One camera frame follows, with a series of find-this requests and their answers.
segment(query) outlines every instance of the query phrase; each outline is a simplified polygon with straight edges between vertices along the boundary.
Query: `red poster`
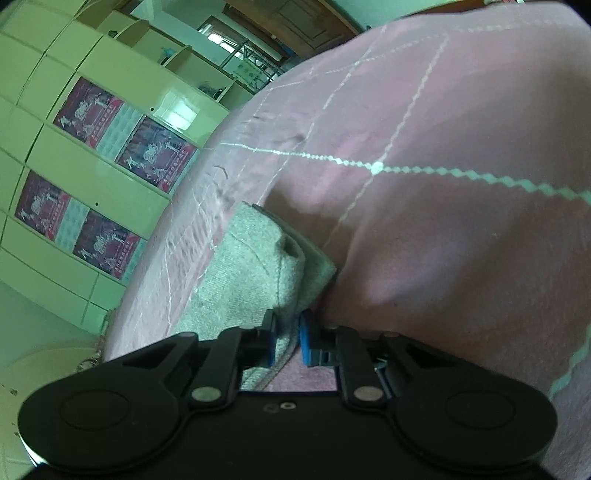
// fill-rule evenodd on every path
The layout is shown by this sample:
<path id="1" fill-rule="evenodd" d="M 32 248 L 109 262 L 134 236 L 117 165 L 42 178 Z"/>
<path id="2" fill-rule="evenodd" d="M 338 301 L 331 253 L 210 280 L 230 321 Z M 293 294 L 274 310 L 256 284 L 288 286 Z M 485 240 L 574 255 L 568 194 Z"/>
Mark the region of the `red poster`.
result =
<path id="1" fill-rule="evenodd" d="M 53 241 L 70 199 L 67 193 L 31 171 L 14 215 Z"/>
<path id="2" fill-rule="evenodd" d="M 141 238 L 91 210 L 82 227 L 74 255 L 121 279 Z"/>
<path id="3" fill-rule="evenodd" d="M 115 161 L 168 193 L 196 151 L 194 145 L 144 117 Z"/>
<path id="4" fill-rule="evenodd" d="M 121 105 L 122 100 L 81 78 L 53 124 L 95 148 Z"/>

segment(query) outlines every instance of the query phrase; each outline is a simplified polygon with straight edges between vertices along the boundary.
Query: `window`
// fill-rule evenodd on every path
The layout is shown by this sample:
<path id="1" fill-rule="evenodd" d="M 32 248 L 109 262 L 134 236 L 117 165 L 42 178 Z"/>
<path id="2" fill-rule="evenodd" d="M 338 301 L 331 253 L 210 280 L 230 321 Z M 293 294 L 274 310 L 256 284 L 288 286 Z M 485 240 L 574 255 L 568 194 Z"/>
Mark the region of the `window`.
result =
<path id="1" fill-rule="evenodd" d="M 230 53 L 219 67 L 255 92 L 283 73 L 275 59 L 216 17 L 209 17 L 198 32 Z"/>
<path id="2" fill-rule="evenodd" d="M 237 50 L 246 43 L 246 38 L 228 27 L 224 22 L 219 21 L 216 17 L 209 17 L 199 28 L 199 33 L 202 33 L 209 40 L 220 45 L 224 50 L 230 53 L 236 52 L 234 54 L 235 57 L 243 58 L 242 53 Z"/>

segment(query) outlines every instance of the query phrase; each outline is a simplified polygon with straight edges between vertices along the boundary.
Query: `cabinet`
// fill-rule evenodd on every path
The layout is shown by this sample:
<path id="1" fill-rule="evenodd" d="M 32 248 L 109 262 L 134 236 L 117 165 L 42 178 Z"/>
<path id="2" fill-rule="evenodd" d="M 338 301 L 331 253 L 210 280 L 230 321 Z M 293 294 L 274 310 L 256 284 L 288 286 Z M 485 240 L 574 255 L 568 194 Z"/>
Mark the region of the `cabinet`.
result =
<path id="1" fill-rule="evenodd" d="M 120 3 L 24 0 L 0 25 L 0 281 L 92 333 L 183 169 L 252 96 Z"/>

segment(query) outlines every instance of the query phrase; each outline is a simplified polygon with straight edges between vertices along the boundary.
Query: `shelf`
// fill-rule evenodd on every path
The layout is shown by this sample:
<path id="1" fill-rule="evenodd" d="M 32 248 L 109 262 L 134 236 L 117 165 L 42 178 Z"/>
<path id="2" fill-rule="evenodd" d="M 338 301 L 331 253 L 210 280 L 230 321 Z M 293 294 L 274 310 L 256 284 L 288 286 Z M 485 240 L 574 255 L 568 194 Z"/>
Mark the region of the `shelf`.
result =
<path id="1" fill-rule="evenodd" d="M 195 89 L 208 86 L 214 90 L 226 89 L 234 83 L 234 79 L 213 67 L 200 56 L 192 54 L 172 70 L 179 78 Z"/>
<path id="2" fill-rule="evenodd" d="M 115 10 L 120 3 L 121 0 L 99 0 L 80 12 L 76 20 L 104 35 L 108 35 L 110 30 L 120 32 L 135 21 Z"/>
<path id="3" fill-rule="evenodd" d="M 145 34 L 134 44 L 135 51 L 141 53 L 144 57 L 161 64 L 166 57 L 166 50 L 174 50 L 175 53 L 182 50 L 185 45 L 171 40 L 170 38 L 160 34 L 158 31 L 150 28 Z"/>
<path id="4" fill-rule="evenodd" d="M 175 72 L 192 54 L 191 45 L 185 45 L 164 63 L 164 68 Z"/>
<path id="5" fill-rule="evenodd" d="M 121 30 L 114 38 L 122 44 L 132 47 L 146 34 L 150 29 L 150 24 L 147 20 L 136 20 L 131 25 Z"/>
<path id="6" fill-rule="evenodd" d="M 223 95 L 223 97 L 220 98 L 219 102 L 228 110 L 234 110 L 244 105 L 251 98 L 252 93 L 236 82 Z"/>
<path id="7" fill-rule="evenodd" d="M 119 34 L 133 23 L 135 23 L 133 18 L 114 10 L 96 27 L 96 29 L 103 35 L 109 35 L 110 31 L 116 31 Z"/>

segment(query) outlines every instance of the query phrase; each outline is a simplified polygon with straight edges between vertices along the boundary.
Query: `cabinet door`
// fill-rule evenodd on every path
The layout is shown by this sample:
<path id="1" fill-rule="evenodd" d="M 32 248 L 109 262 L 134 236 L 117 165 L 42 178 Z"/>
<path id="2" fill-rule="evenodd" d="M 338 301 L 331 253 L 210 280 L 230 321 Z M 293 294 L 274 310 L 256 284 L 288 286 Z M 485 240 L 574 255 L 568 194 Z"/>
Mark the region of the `cabinet door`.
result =
<path id="1" fill-rule="evenodd" d="M 88 302 L 37 273 L 4 249 L 0 249 L 0 281 L 58 317 L 80 326 Z"/>
<path id="2" fill-rule="evenodd" d="M 55 40 L 47 55 L 76 70 L 100 40 L 101 34 L 86 25 L 72 22 Z"/>
<path id="3" fill-rule="evenodd" d="M 0 96 L 0 147 L 19 162 L 26 161 L 42 124 L 41 120 Z"/>
<path id="4" fill-rule="evenodd" d="M 78 10 L 86 3 L 86 0 L 36 0 L 37 3 L 46 5 L 48 7 L 64 12 L 73 17 L 78 13 Z"/>
<path id="5" fill-rule="evenodd" d="M 205 93 L 129 47 L 103 37 L 78 74 L 202 147 L 228 114 Z"/>
<path id="6" fill-rule="evenodd" d="M 0 210 L 0 238 L 2 237 L 2 232 L 4 231 L 4 225 L 6 224 L 6 213 Z"/>
<path id="7" fill-rule="evenodd" d="M 10 203 L 18 180 L 21 178 L 23 166 L 4 150 L 0 150 L 0 209 L 10 210 Z"/>
<path id="8" fill-rule="evenodd" d="M 7 222 L 3 249 L 72 293 L 89 299 L 99 273 L 58 250 L 17 220 Z"/>
<path id="9" fill-rule="evenodd" d="M 101 215 L 150 238 L 168 200 L 66 135 L 44 126 L 27 166 Z"/>
<path id="10" fill-rule="evenodd" d="M 99 275 L 90 301 L 106 310 L 113 310 L 119 306 L 125 287 L 104 275 Z"/>
<path id="11" fill-rule="evenodd" d="M 38 118 L 46 118 L 73 75 L 74 70 L 51 57 L 43 57 L 18 101 L 19 106 Z"/>
<path id="12" fill-rule="evenodd" d="M 0 33 L 0 95 L 16 103 L 41 53 Z"/>
<path id="13" fill-rule="evenodd" d="M 70 20 L 60 12 L 27 2 L 12 14 L 2 32 L 43 53 Z"/>
<path id="14" fill-rule="evenodd" d="M 105 326 L 106 315 L 106 310 L 89 302 L 84 319 L 82 320 L 82 329 L 96 335 L 102 335 L 104 333 L 103 327 Z"/>

